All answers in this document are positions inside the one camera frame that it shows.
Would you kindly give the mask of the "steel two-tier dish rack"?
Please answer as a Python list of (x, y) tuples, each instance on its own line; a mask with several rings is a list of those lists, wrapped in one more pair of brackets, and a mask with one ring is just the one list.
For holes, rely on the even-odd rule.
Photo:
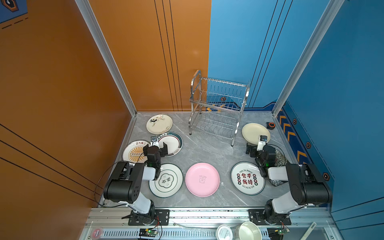
[(203, 77), (197, 70), (191, 80), (189, 134), (204, 132), (234, 146), (249, 93), (248, 85)]

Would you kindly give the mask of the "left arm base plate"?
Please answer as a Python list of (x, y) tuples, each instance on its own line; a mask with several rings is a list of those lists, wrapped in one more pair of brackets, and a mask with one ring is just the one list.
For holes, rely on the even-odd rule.
[(156, 209), (154, 218), (151, 219), (149, 216), (139, 215), (131, 213), (128, 225), (129, 226), (155, 226), (158, 221), (161, 226), (168, 226), (170, 220), (170, 210), (167, 209)]

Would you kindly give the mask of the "pink plate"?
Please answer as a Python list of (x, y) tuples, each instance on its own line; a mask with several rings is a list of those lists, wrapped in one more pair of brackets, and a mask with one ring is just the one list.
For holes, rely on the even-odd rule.
[(217, 169), (208, 163), (192, 165), (185, 177), (187, 189), (195, 196), (205, 198), (213, 195), (220, 186)]

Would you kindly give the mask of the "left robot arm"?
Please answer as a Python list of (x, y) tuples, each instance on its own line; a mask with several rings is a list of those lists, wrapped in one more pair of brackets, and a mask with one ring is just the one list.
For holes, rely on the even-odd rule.
[(168, 154), (168, 146), (146, 145), (143, 148), (145, 163), (130, 165), (120, 161), (116, 164), (105, 187), (104, 198), (128, 206), (133, 211), (126, 219), (133, 219), (144, 225), (152, 224), (156, 219), (154, 202), (141, 193), (142, 181), (155, 181), (161, 172), (161, 158)]

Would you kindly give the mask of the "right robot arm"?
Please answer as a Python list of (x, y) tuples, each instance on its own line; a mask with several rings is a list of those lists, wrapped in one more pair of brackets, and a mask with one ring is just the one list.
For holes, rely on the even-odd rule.
[(314, 164), (292, 164), (282, 149), (275, 145), (247, 144), (246, 154), (255, 158), (261, 176), (274, 186), (289, 184), (289, 191), (270, 199), (263, 211), (256, 211), (251, 218), (267, 225), (288, 224), (290, 213), (307, 206), (320, 206), (332, 202), (333, 194), (327, 181)]

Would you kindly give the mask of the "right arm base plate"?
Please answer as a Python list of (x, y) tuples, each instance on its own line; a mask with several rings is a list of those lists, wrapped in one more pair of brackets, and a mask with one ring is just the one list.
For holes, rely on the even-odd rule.
[(248, 210), (249, 220), (255, 225), (285, 225), (290, 226), (292, 224), (290, 216), (287, 214), (276, 214), (272, 211), (269, 215), (262, 209), (250, 209)]

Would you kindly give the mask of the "white plate red chinese characters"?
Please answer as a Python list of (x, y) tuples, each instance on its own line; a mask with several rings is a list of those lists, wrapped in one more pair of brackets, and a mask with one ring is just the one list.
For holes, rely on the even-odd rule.
[(231, 181), (239, 192), (249, 196), (258, 195), (265, 187), (265, 179), (261, 176), (259, 168), (248, 162), (233, 166)]

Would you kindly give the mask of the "white plate green flower outline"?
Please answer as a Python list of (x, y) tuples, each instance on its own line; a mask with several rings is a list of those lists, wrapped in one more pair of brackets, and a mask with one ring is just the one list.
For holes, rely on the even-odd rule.
[(149, 181), (151, 192), (159, 198), (169, 198), (175, 195), (184, 181), (183, 173), (173, 164), (163, 164), (156, 181)]

